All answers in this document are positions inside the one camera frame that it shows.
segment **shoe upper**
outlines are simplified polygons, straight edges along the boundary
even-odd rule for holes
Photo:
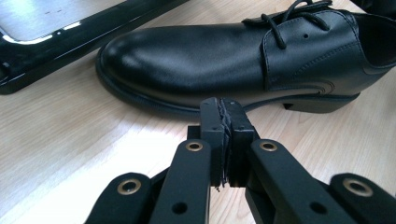
[[[213,96],[242,105],[287,95],[351,96],[396,64],[395,21],[323,4],[298,12],[286,21],[279,19],[285,13],[271,15],[276,27],[258,19],[133,31],[101,50],[98,70],[135,94],[196,107]]]

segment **shoelace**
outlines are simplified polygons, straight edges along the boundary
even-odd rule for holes
[[[282,18],[281,23],[283,23],[289,19],[293,19],[293,18],[297,18],[297,17],[304,17],[307,20],[312,21],[320,29],[322,29],[324,31],[329,31],[330,26],[326,23],[326,21],[324,21],[320,17],[318,17],[312,13],[309,13],[309,12],[299,12],[299,9],[296,7],[297,7],[297,5],[299,5],[302,2],[306,2],[307,5],[310,7],[324,7],[324,6],[329,6],[332,3],[331,1],[321,1],[321,2],[317,2],[314,4],[312,2],[312,0],[297,0],[288,8],[287,11],[285,11],[283,13],[283,18]],[[254,21],[254,20],[247,19],[247,20],[244,20],[243,22],[247,23],[247,24],[256,24],[256,25],[269,24],[272,28],[272,32],[274,33],[274,37],[276,39],[276,44],[279,46],[280,49],[286,48],[286,43],[283,40],[281,33],[279,32],[279,29],[277,27],[278,24],[275,23],[274,18],[271,18],[266,14],[262,14],[260,21]]]

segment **shoe heel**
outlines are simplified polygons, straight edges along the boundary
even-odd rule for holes
[[[344,105],[349,104],[356,98],[358,94],[353,96],[305,96],[298,99],[288,100],[283,103],[285,109],[302,111],[308,113],[325,114],[331,113]]]

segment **wooden floor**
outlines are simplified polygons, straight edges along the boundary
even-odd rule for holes
[[[0,25],[33,39],[120,1],[3,0]],[[239,22],[290,0],[190,0],[144,27]],[[357,10],[347,0],[334,7]],[[116,176],[169,166],[194,119],[126,105],[99,83],[95,53],[0,96],[0,223],[83,223]],[[396,192],[396,70],[331,114],[268,105],[248,112],[262,138],[282,143],[315,178],[354,173]],[[212,189],[210,223],[254,223],[243,189]]]

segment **shoe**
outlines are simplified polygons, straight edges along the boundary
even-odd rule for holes
[[[307,4],[296,7],[301,2]],[[150,28],[101,48],[96,69],[121,100],[194,114],[210,97],[246,110],[313,113],[356,99],[396,63],[396,21],[300,0],[235,24]]]

